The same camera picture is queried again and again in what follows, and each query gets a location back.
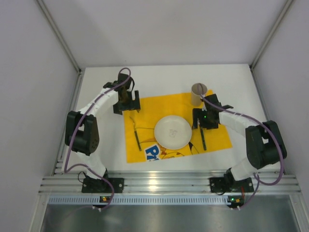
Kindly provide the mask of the spoon with teal handle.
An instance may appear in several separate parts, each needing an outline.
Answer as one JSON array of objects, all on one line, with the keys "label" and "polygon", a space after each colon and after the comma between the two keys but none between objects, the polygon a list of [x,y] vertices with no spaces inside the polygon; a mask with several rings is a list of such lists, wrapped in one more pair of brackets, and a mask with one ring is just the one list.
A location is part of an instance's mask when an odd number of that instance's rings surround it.
[{"label": "spoon with teal handle", "polygon": [[201,135],[203,150],[206,151],[207,147],[206,147],[206,141],[205,141],[205,136],[204,136],[203,128],[200,127],[199,129],[200,129],[200,135]]}]

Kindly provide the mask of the beige cup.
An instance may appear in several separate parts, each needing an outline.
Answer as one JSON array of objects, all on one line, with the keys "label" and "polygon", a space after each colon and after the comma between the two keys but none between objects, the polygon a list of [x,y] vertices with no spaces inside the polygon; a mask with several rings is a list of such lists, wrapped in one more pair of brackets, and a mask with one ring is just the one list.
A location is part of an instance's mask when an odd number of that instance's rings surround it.
[{"label": "beige cup", "polygon": [[201,95],[205,96],[208,91],[208,88],[202,83],[195,83],[191,87],[191,104],[193,106],[201,105]]}]

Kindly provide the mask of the fork with teal handle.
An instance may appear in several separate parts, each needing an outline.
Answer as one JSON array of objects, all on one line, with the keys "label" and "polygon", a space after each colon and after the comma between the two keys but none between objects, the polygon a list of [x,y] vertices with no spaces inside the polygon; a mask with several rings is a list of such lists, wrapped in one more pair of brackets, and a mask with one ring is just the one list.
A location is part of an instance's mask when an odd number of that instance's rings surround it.
[{"label": "fork with teal handle", "polygon": [[140,146],[140,141],[139,141],[139,138],[138,138],[138,133],[137,133],[137,130],[136,130],[136,124],[135,124],[135,121],[132,117],[129,117],[133,123],[133,129],[134,129],[134,134],[135,134],[135,138],[136,138],[136,142],[137,142],[137,145],[138,145],[138,148],[139,148],[139,151],[142,151],[141,149],[141,146]]}]

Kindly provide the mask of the cream round plate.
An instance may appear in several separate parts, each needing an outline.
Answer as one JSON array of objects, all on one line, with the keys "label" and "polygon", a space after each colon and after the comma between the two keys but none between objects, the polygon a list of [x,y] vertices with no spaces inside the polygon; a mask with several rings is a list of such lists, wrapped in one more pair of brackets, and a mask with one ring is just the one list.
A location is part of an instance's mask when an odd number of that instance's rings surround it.
[{"label": "cream round plate", "polygon": [[189,144],[192,129],[183,117],[170,115],[157,122],[154,128],[154,137],[162,147],[178,150]]}]

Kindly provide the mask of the yellow cartoon cloth placemat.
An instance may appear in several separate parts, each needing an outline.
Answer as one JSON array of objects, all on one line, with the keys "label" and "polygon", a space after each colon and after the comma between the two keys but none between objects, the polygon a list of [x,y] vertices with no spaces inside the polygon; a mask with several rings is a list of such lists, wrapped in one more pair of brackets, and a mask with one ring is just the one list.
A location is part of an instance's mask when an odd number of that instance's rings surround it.
[{"label": "yellow cartoon cloth placemat", "polygon": [[[154,128],[161,118],[176,115],[183,117],[189,124],[193,123],[192,110],[194,107],[190,99],[190,93],[142,98],[139,113],[137,111],[125,111],[123,113],[126,160],[128,163],[180,158],[232,148],[227,129],[223,125],[213,130],[203,129],[206,151],[203,150],[200,129],[193,130],[190,143],[184,148],[169,150],[158,144],[154,136]],[[133,123],[129,117],[132,117],[135,121],[142,151],[139,151]]]}]

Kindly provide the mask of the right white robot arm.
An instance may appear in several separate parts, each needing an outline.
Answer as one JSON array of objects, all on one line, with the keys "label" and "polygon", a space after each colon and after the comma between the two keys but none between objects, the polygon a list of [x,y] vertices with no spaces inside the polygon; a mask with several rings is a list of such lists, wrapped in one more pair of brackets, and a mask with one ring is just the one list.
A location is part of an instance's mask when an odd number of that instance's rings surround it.
[{"label": "right white robot arm", "polygon": [[[224,174],[224,183],[228,188],[237,188],[240,183],[251,175],[258,183],[273,186],[280,182],[287,151],[282,139],[280,129],[275,121],[260,122],[252,116],[232,111],[232,106],[221,105],[216,94],[201,95],[203,108],[193,109],[192,128],[217,129],[224,125],[245,138],[246,157],[229,168]],[[279,163],[280,172],[273,182],[261,181],[258,170]]]}]

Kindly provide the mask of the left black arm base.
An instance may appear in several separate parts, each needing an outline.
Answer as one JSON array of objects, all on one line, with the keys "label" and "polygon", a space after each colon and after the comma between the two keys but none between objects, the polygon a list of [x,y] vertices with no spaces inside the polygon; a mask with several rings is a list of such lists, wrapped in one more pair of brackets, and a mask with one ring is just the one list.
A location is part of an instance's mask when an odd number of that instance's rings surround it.
[{"label": "left black arm base", "polygon": [[[108,174],[105,174],[104,178],[112,185],[114,193],[123,192],[123,178],[109,177]],[[78,181],[82,183],[82,193],[112,193],[112,188],[107,182],[102,179],[93,179],[87,176],[85,172],[78,173]]]}]

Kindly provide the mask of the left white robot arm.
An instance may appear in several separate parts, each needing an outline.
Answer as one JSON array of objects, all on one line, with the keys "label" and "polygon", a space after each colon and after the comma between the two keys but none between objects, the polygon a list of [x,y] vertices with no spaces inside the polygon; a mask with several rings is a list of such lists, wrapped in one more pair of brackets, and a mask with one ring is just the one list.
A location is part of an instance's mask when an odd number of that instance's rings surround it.
[{"label": "left white robot arm", "polygon": [[99,94],[85,107],[67,114],[65,145],[68,146],[64,172],[75,167],[86,168],[86,176],[107,182],[108,171],[96,150],[99,145],[98,121],[109,110],[117,115],[123,111],[141,110],[139,92],[129,68],[122,68],[117,80],[107,82]]}]

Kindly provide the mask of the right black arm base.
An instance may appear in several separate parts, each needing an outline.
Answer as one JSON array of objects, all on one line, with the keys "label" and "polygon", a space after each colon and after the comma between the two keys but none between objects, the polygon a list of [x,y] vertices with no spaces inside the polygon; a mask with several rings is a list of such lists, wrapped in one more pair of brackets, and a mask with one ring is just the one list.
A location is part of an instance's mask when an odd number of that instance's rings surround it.
[{"label": "right black arm base", "polygon": [[251,193],[254,192],[252,179],[250,177],[236,181],[229,168],[222,177],[211,177],[209,179],[211,193],[224,195],[225,193]]}]

